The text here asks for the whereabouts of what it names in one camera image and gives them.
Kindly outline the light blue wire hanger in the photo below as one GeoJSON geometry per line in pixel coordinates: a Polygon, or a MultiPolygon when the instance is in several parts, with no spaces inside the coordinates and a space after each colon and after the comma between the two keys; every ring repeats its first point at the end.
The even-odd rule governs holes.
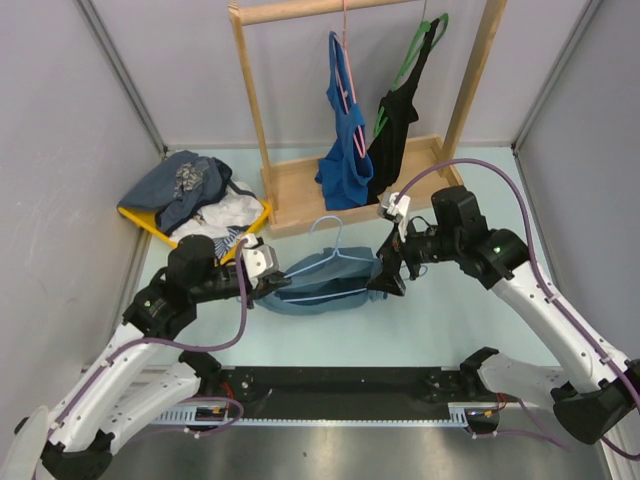
{"type": "Polygon", "coordinates": [[[276,307],[288,315],[350,310],[388,298],[387,294],[366,288],[367,282],[381,269],[380,261],[369,247],[341,245],[343,221],[338,216],[322,216],[310,230],[315,231],[326,221],[338,224],[334,243],[286,270],[285,275],[292,283],[272,297],[276,307]]]}

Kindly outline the grey-blue tank top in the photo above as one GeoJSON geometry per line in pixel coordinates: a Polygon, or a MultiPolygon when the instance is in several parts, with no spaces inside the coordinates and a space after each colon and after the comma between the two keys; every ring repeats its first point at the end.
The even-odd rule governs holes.
{"type": "Polygon", "coordinates": [[[329,247],[309,255],[284,272],[274,251],[243,251],[250,266],[262,267],[276,275],[276,288],[260,299],[249,298],[278,315],[311,316],[359,308],[388,298],[386,293],[369,290],[367,284],[381,270],[380,261],[364,246],[329,247]]]}

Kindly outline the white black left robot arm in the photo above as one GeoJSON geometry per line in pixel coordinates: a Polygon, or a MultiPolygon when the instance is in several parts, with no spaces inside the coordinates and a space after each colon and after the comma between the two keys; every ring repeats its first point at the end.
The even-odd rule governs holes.
{"type": "Polygon", "coordinates": [[[125,310],[106,347],[53,408],[37,408],[15,430],[4,479],[97,479],[139,431],[170,407],[207,400],[221,387],[214,353],[244,336],[253,301],[287,284],[274,248],[245,234],[227,262],[212,239],[192,235],[125,310]],[[178,341],[202,303],[237,298],[237,332],[214,345],[178,341]]]}

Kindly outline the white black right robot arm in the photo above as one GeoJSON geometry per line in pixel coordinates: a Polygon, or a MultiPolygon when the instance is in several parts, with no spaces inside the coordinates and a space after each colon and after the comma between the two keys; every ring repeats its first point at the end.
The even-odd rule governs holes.
{"type": "Polygon", "coordinates": [[[432,196],[436,224],[417,230],[408,218],[410,199],[386,193],[379,215],[393,227],[376,253],[380,271],[367,287],[402,296],[411,279],[430,263],[454,262],[487,291],[509,305],[558,361],[556,368],[516,361],[485,347],[462,368],[463,393],[473,401],[504,393],[553,412],[576,440],[604,439],[636,406],[639,363],[602,338],[542,272],[528,245],[513,231],[491,229],[475,195],[463,186],[432,196]]]}

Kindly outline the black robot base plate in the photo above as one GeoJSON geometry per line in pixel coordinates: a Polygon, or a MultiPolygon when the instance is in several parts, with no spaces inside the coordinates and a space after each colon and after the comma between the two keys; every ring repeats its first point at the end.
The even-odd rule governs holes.
{"type": "Polygon", "coordinates": [[[505,406],[441,367],[227,367],[220,382],[255,426],[454,426],[505,406]]]}

